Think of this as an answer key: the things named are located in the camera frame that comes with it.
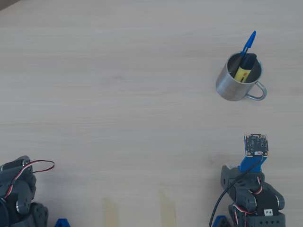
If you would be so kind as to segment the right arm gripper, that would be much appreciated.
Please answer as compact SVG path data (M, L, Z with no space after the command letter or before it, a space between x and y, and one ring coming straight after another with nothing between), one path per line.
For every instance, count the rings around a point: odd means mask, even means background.
M225 190L239 176L239 167L223 165L221 170L221 186Z

